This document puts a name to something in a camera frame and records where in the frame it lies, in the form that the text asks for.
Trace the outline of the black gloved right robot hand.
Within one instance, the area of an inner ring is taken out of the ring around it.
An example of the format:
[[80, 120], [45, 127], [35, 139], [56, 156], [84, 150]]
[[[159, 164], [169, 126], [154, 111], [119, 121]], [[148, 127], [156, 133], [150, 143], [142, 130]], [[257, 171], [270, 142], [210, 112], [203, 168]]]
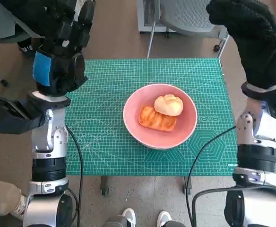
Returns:
[[276, 18], [258, 0], [212, 0], [209, 20], [223, 25], [237, 44], [247, 82], [268, 89], [276, 85]]

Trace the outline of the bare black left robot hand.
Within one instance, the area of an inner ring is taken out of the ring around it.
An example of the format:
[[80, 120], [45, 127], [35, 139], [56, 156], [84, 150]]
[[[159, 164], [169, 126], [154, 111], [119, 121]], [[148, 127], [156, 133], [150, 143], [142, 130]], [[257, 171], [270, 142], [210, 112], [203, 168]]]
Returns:
[[82, 50], [90, 38], [95, 1], [86, 0], [78, 14], [76, 3], [51, 0], [38, 22], [44, 40], [35, 53], [33, 77], [37, 90], [46, 96], [63, 96], [87, 80]]

